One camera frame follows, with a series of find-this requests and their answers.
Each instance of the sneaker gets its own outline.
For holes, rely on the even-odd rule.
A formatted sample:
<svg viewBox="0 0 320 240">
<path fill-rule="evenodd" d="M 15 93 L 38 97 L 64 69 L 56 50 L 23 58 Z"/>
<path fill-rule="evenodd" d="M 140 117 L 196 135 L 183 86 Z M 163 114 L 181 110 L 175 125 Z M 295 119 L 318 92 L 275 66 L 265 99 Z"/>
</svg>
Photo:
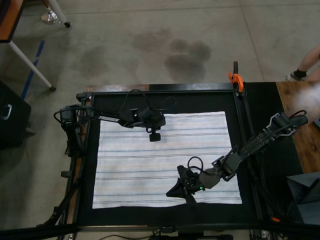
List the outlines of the sneaker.
<svg viewBox="0 0 320 240">
<path fill-rule="evenodd" d="M 299 81 L 299 82 L 303 82 L 306 80 L 307 77 L 303 77 L 303 78 L 299 78 L 295 75 L 295 72 L 293 71 L 292 73 L 290 73 L 289 75 L 286 76 L 286 80 L 288 82 L 294 82 L 294 81 Z"/>
</svg>

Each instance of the robotic arm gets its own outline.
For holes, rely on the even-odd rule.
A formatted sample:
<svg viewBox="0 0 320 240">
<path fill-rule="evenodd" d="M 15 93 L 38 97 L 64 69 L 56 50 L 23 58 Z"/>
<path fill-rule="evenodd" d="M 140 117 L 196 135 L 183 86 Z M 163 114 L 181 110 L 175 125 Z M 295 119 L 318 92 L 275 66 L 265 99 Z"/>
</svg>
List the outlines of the robotic arm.
<svg viewBox="0 0 320 240">
<path fill-rule="evenodd" d="M 287 117 L 284 113 L 277 113 L 270 118 L 270 123 L 262 132 L 252 138 L 243 147 L 233 147 L 226 155 L 215 160 L 212 168 L 203 170 L 202 160 L 201 168 L 197 166 L 188 166 L 187 168 L 180 165 L 177 167 L 180 178 L 176 185 L 166 193 L 167 197 L 184 198 L 187 204 L 195 204 L 196 201 L 192 195 L 196 192 L 205 189 L 211 189 L 217 185 L 222 178 L 229 181 L 237 172 L 239 164 L 251 155 L 254 155 L 262 150 L 264 146 L 273 142 L 277 138 L 291 136 L 296 132 L 296 128 L 308 123 L 306 117 L 307 112 L 301 110 L 296 112 L 291 117 Z M 193 172 L 191 169 L 200 170 L 200 174 Z"/>
<path fill-rule="evenodd" d="M 80 157 L 84 154 L 81 138 L 81 126 L 88 121 L 102 120 L 118 123 L 125 128 L 145 128 L 149 133 L 150 142 L 161 140 L 160 133 L 156 133 L 166 125 L 166 119 L 160 109 L 154 109 L 150 105 L 143 111 L 139 109 L 114 111 L 109 109 L 96 109 L 90 106 L 71 105 L 62 108 L 54 114 L 54 118 L 60 122 L 67 135 L 66 154 L 69 157 Z"/>
</svg>

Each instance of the black bin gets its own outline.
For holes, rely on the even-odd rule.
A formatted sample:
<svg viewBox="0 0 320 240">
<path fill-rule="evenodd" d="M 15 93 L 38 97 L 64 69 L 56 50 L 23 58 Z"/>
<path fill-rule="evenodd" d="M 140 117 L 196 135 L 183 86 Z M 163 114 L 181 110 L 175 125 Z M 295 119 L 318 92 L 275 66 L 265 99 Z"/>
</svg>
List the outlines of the black bin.
<svg viewBox="0 0 320 240">
<path fill-rule="evenodd" d="M 0 81 L 0 149 L 22 144 L 31 106 Z"/>
</svg>

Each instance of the floor stain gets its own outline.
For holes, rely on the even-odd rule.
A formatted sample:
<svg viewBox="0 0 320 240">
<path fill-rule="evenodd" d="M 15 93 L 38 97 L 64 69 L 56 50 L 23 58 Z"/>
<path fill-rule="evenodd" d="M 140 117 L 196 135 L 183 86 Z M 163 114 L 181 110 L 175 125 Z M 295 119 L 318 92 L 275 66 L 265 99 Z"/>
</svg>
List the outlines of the floor stain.
<svg viewBox="0 0 320 240">
<path fill-rule="evenodd" d="M 158 51 L 171 37 L 171 30 L 163 28 L 159 31 L 148 31 L 136 35 L 131 45 L 135 49 L 146 52 Z"/>
<path fill-rule="evenodd" d="M 175 39 L 170 42 L 169 47 L 172 52 L 183 53 L 189 50 L 189 43 L 186 40 Z"/>
<path fill-rule="evenodd" d="M 170 77 L 179 82 L 203 80 L 206 74 L 204 64 L 186 54 L 169 56 L 164 65 Z"/>
<path fill-rule="evenodd" d="M 87 78 L 104 75 L 109 71 L 109 66 L 105 61 L 105 54 L 106 48 L 102 45 L 87 49 L 72 68 L 80 71 Z"/>
<path fill-rule="evenodd" d="M 204 62 L 211 58 L 211 48 L 202 41 L 188 44 L 181 39 L 172 40 L 169 47 L 179 54 L 171 55 L 164 61 L 169 76 L 176 82 L 196 83 L 206 76 Z"/>
</svg>

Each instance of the striped cloth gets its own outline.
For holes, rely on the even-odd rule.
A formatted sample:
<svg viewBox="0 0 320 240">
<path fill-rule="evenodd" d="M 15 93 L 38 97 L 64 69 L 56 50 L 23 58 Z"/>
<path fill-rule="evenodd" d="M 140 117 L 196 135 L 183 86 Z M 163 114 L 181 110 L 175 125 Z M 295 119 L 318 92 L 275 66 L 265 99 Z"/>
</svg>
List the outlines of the striped cloth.
<svg viewBox="0 0 320 240">
<path fill-rule="evenodd" d="M 143 128 L 101 121 L 93 209 L 184 204 L 182 198 L 166 196 L 177 182 L 177 166 L 187 166 L 190 157 L 198 156 L 208 169 L 231 149 L 224 112 L 166 114 L 165 119 L 157 142 L 150 142 Z M 194 197 L 198 203 L 242 203 L 237 177 Z"/>
</svg>

